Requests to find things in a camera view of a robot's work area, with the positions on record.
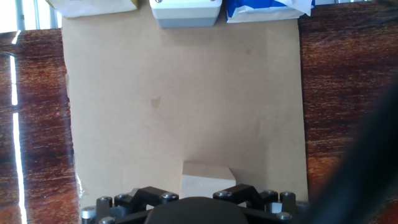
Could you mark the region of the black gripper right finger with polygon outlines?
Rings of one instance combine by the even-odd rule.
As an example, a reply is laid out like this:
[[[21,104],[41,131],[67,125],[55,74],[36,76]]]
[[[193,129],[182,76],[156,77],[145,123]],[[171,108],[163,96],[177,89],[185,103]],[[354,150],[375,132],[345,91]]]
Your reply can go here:
[[[292,223],[310,206],[307,201],[297,200],[293,192],[258,192],[254,186],[246,184],[217,191],[213,198],[234,204],[248,223]]]

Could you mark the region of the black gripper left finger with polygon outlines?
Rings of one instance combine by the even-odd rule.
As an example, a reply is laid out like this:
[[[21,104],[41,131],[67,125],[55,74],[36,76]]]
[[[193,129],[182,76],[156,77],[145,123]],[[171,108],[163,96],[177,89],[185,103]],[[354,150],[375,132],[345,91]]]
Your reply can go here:
[[[144,223],[149,214],[147,206],[156,207],[178,199],[178,194],[155,187],[135,188],[114,197],[101,196],[94,205],[81,209],[80,223]]]

